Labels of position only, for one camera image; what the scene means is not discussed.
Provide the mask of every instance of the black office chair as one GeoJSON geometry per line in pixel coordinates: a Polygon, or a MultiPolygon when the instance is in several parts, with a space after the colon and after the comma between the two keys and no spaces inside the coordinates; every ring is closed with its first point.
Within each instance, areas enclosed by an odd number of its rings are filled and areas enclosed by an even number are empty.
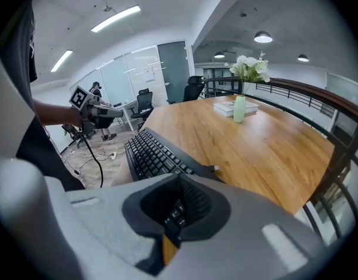
{"type": "MultiPolygon", "coordinates": [[[[190,100],[196,100],[200,96],[204,83],[202,83],[203,76],[191,76],[188,79],[188,85],[186,85],[184,90],[184,98],[183,102],[188,102],[190,100]]],[[[167,100],[167,102],[171,105],[174,104],[175,101],[167,100]]]]}
{"type": "Polygon", "coordinates": [[[153,93],[149,91],[149,88],[140,90],[137,96],[138,103],[138,113],[134,112],[134,107],[128,108],[132,111],[131,118],[142,118],[142,122],[138,124],[138,131],[144,125],[146,119],[153,111],[153,105],[151,103],[151,99],[153,98],[153,93]]]}

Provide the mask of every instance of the black cable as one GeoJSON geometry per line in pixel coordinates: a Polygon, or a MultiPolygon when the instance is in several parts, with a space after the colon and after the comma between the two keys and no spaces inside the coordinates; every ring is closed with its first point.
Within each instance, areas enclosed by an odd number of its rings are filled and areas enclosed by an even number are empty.
{"type": "Polygon", "coordinates": [[[98,162],[98,160],[96,159],[95,155],[93,154],[91,147],[88,144],[88,141],[85,139],[84,135],[81,135],[81,138],[84,140],[86,147],[88,147],[89,151],[91,152],[92,157],[94,158],[94,160],[96,161],[96,163],[99,166],[99,170],[101,171],[101,186],[100,188],[102,188],[103,185],[103,172],[102,172],[102,167],[101,164],[98,162]]]}

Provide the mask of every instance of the stacked books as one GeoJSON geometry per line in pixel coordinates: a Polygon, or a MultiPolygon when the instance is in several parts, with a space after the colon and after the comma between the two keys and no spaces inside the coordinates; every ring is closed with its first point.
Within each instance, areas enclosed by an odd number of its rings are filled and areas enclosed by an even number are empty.
{"type": "MultiPolygon", "coordinates": [[[[224,101],[222,103],[215,103],[214,110],[225,117],[232,117],[234,111],[234,101],[224,101]]],[[[255,114],[258,110],[259,105],[246,101],[245,114],[255,114]]]]}

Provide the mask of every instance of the dark gray door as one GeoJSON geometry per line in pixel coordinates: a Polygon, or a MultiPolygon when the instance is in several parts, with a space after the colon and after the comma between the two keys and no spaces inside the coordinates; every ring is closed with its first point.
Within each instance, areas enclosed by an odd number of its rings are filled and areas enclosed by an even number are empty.
{"type": "Polygon", "coordinates": [[[158,46],[168,100],[182,102],[189,78],[189,65],[184,41],[158,46]]]}

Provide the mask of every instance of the glass partition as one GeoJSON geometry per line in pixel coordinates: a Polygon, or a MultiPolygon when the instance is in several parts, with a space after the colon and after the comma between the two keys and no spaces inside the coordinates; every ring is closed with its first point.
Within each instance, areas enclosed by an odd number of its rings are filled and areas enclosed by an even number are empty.
{"type": "Polygon", "coordinates": [[[113,62],[101,67],[100,73],[103,79],[103,84],[107,91],[110,104],[116,105],[119,103],[128,103],[135,100],[128,74],[124,57],[121,56],[113,62]]]}
{"type": "Polygon", "coordinates": [[[82,79],[82,81],[83,81],[83,86],[84,86],[85,90],[90,90],[93,85],[93,82],[95,82],[95,81],[99,82],[100,86],[102,87],[100,89],[100,91],[101,91],[103,101],[110,103],[109,98],[106,93],[106,90],[105,90],[105,85],[103,84],[101,74],[98,69],[94,70],[89,75],[85,76],[82,79]]]}
{"type": "Polygon", "coordinates": [[[135,94],[149,88],[153,93],[154,107],[167,105],[167,92],[162,73],[162,65],[156,46],[126,54],[127,70],[135,94]]]}
{"type": "Polygon", "coordinates": [[[77,81],[75,84],[73,84],[70,88],[69,88],[69,93],[73,94],[76,86],[80,85],[80,87],[84,87],[83,83],[81,82],[81,80],[77,81]]]}

